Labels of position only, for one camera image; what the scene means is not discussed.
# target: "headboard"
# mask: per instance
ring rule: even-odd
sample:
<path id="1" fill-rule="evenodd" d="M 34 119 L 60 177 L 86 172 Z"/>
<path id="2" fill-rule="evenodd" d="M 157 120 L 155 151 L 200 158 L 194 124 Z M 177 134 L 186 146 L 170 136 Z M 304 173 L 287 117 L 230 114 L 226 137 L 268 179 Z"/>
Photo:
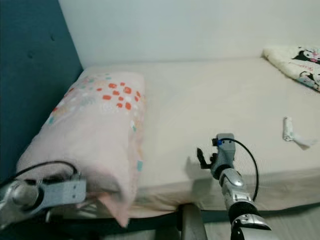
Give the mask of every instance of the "headboard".
<path id="1" fill-rule="evenodd" d="M 58 0 L 1 1 L 0 181 L 82 71 Z"/>

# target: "pillow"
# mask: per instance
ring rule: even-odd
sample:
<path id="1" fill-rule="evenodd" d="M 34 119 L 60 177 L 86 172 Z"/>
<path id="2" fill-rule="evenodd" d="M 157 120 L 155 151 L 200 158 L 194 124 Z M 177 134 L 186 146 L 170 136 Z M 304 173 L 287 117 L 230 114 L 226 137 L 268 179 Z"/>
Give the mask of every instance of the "pillow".
<path id="1" fill-rule="evenodd" d="M 17 163 L 17 170 L 42 162 L 74 164 L 94 195 L 126 226 L 142 170 L 145 83 L 133 72 L 93 74 L 78 79 L 53 109 Z M 66 178 L 62 164 L 37 168 L 22 177 Z"/>
<path id="2" fill-rule="evenodd" d="M 263 55 L 288 77 L 320 91 L 320 47 L 268 47 Z"/>

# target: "mattress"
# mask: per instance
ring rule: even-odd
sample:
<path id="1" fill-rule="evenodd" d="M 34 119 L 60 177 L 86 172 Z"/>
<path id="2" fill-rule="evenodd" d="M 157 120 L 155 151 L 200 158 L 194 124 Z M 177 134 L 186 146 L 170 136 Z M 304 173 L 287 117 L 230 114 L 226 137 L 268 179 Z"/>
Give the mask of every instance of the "mattress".
<path id="1" fill-rule="evenodd" d="M 320 143 L 303 150 L 282 139 L 285 116 L 302 136 L 320 136 L 319 93 L 263 58 L 89 67 L 80 78 L 112 71 L 138 72 L 146 81 L 144 165 L 131 218 L 168 214 L 191 202 L 203 210 L 224 210 L 218 181 L 196 158 L 197 147 L 207 159 L 217 151 L 211 139 L 218 133 L 233 133 L 255 156 L 259 210 L 320 202 Z M 255 172 L 238 146 L 234 164 L 253 192 Z M 64 215 L 103 218 L 108 211 L 94 204 Z"/>

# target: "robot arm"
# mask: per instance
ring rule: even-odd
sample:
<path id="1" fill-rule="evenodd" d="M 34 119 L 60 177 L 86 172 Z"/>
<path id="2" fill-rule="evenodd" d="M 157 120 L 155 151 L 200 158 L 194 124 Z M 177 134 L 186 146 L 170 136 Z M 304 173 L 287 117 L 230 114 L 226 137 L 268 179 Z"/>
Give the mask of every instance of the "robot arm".
<path id="1" fill-rule="evenodd" d="M 222 140 L 226 138 L 234 139 L 234 135 L 221 133 L 212 140 L 218 153 L 212 155 L 210 164 L 206 163 L 199 148 L 197 157 L 201 168 L 210 169 L 212 176 L 219 180 L 231 223 L 231 240 L 277 240 L 271 228 L 260 216 L 241 175 L 234 169 L 235 143 Z"/>

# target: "orange dots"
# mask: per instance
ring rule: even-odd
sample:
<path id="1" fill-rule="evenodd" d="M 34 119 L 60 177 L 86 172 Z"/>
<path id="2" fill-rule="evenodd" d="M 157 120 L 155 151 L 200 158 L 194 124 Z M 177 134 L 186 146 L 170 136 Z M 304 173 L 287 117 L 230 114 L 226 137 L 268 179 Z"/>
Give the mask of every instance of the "orange dots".
<path id="1" fill-rule="evenodd" d="M 126 102 L 125 103 L 125 108 L 130 110 L 131 109 L 131 104 L 129 102 Z"/>
<path id="2" fill-rule="evenodd" d="M 108 86 L 111 89 L 116 89 L 117 88 L 117 84 L 114 84 L 114 83 L 110 83 Z"/>
<path id="3" fill-rule="evenodd" d="M 131 93 L 131 88 L 126 86 L 123 91 L 126 93 L 126 94 L 130 94 Z"/>
<path id="4" fill-rule="evenodd" d="M 104 100 L 110 100 L 111 99 L 111 96 L 109 96 L 109 95 L 103 95 L 103 97 L 102 97 Z"/>

